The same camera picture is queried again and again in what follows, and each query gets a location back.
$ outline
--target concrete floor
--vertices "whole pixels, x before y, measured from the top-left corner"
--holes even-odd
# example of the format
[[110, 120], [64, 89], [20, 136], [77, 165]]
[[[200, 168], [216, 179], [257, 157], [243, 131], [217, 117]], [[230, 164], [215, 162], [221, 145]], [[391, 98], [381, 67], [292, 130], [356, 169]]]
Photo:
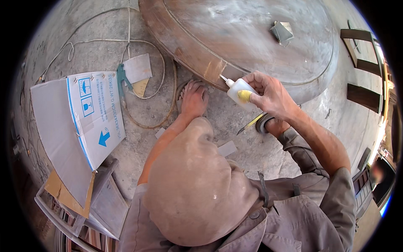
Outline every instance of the concrete floor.
[[[334, 22], [336, 30], [348, 28], [350, 19], [355, 28], [369, 30], [368, 25], [348, 0], [323, 0]], [[29, 88], [34, 85], [42, 71], [54, 58], [74, 29], [86, 19], [108, 9], [131, 6], [137, 8], [137, 1], [130, 0], [62, 0], [46, 17], [26, 51], [25, 67], [19, 70], [15, 91], [15, 127], [21, 140], [19, 146], [24, 150], [23, 161], [30, 167], [34, 182], [41, 185], [53, 169], [40, 142], [35, 121], [30, 112]], [[140, 13], [132, 10], [131, 38], [157, 43], [147, 32]], [[128, 10], [121, 9], [102, 14], [86, 23], [69, 41], [91, 39], [127, 39]], [[366, 147], [373, 148], [379, 131], [379, 115], [356, 103], [348, 101], [347, 83], [363, 86], [382, 93], [381, 78], [377, 75], [355, 69], [341, 40], [337, 71], [329, 87], [315, 99], [302, 104], [301, 108], [325, 128], [332, 131], [345, 145], [352, 164], [353, 175], [358, 172], [357, 165]], [[126, 42], [91, 42], [75, 46], [75, 55], [68, 61], [67, 46], [53, 62], [46, 80], [84, 73], [89, 71], [113, 71], [120, 62]], [[376, 62], [372, 45], [359, 42], [361, 53], [358, 58]], [[158, 51], [144, 43], [131, 43], [131, 57], [149, 53], [153, 78], [145, 91], [145, 96], [153, 94], [162, 77], [162, 61]], [[165, 58], [165, 81], [160, 92], [152, 99], [140, 100], [127, 95], [130, 114], [145, 125], [158, 124], [169, 110], [173, 94], [172, 63]], [[190, 79], [191, 73], [178, 67], [178, 84]], [[230, 140], [235, 142], [237, 151], [227, 158], [237, 161], [245, 168], [246, 175], [258, 179], [258, 170], [264, 171], [265, 179], [295, 177], [300, 173], [298, 166], [289, 153], [282, 151], [280, 143], [271, 135], [260, 135], [254, 128], [243, 134], [236, 133], [255, 118], [259, 111], [246, 113], [222, 91], [209, 87], [210, 101], [207, 118], [214, 128], [214, 142], [220, 146]], [[172, 113], [163, 127], [167, 128], [176, 118], [177, 110]], [[137, 180], [149, 151], [156, 142], [157, 129], [142, 129], [135, 126], [124, 114], [123, 120], [127, 137], [111, 153], [119, 159], [119, 167], [113, 176], [123, 197], [131, 201]]]

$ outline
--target cardboard box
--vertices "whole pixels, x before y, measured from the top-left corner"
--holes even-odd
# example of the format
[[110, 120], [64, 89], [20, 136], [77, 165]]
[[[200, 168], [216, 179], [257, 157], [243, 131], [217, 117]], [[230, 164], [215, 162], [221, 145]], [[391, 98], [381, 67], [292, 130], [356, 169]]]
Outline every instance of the cardboard box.
[[116, 72], [48, 81], [31, 87], [31, 100], [45, 152], [84, 208], [92, 171], [126, 136]]

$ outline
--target man's arm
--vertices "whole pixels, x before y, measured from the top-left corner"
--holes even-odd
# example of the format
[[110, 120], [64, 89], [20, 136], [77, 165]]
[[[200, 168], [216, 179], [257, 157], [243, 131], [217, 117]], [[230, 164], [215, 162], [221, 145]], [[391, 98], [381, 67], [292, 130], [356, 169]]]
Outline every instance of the man's arm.
[[157, 159], [161, 152], [168, 146], [174, 138], [182, 133], [190, 122], [203, 115], [208, 102], [208, 93], [206, 87], [200, 81], [190, 80], [182, 91], [182, 113], [176, 118], [166, 131], [158, 138], [154, 147], [148, 154], [144, 163], [143, 171], [140, 175], [137, 185], [148, 182], [148, 174], [152, 163]]
[[252, 93], [250, 102], [290, 124], [309, 144], [330, 176], [341, 167], [351, 171], [347, 151], [340, 140], [304, 113], [279, 80], [258, 71], [244, 76], [243, 80], [260, 94]]
[[345, 167], [351, 173], [350, 159], [341, 141], [330, 131], [319, 125], [298, 106], [285, 118], [309, 144], [319, 163], [330, 176]]

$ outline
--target wooden board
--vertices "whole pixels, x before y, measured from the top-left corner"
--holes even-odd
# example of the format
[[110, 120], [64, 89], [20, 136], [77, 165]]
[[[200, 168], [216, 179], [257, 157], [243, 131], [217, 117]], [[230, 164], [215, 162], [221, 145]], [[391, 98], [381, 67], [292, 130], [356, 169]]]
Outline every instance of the wooden board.
[[369, 108], [376, 113], [382, 111], [383, 95], [364, 87], [347, 83], [347, 99]]
[[[236, 80], [259, 70], [303, 103], [320, 94], [335, 71], [338, 36], [319, 0], [139, 0], [139, 7], [167, 53], [223, 91], [221, 73]], [[274, 21], [291, 24], [287, 47], [270, 31]]]

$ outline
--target sandal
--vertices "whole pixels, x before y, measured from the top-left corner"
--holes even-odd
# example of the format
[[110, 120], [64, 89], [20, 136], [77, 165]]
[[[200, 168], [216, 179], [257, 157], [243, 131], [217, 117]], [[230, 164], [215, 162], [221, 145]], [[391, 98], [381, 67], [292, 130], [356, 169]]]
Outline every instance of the sandal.
[[182, 112], [182, 99], [179, 99], [179, 97], [181, 96], [181, 92], [182, 90], [185, 88], [185, 86], [189, 83], [189, 81], [191, 80], [200, 80], [199, 78], [193, 76], [192, 79], [187, 80], [185, 82], [183, 82], [182, 84], [180, 84], [177, 88], [176, 94], [175, 94], [175, 101], [177, 104], [177, 109], [178, 109], [178, 114], [180, 114]]
[[266, 130], [265, 125], [266, 125], [266, 123], [267, 123], [269, 120], [271, 120], [271, 119], [273, 119], [273, 118], [275, 118], [275, 117], [272, 116], [272, 115], [269, 115], [269, 114], [265, 114], [264, 116], [262, 116], [262, 117], [257, 121], [257, 123], [256, 123], [256, 130], [257, 130], [260, 134], [267, 134], [267, 133], [269, 133], [269, 132]]

